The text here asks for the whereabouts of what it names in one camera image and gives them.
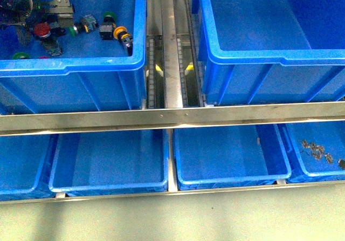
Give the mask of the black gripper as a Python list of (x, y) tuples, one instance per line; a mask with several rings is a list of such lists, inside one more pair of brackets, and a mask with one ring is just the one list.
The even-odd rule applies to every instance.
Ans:
[(18, 41), (23, 46), (30, 44), (31, 32), (22, 25), (39, 5), (40, 0), (1, 0), (1, 26), (15, 25)]

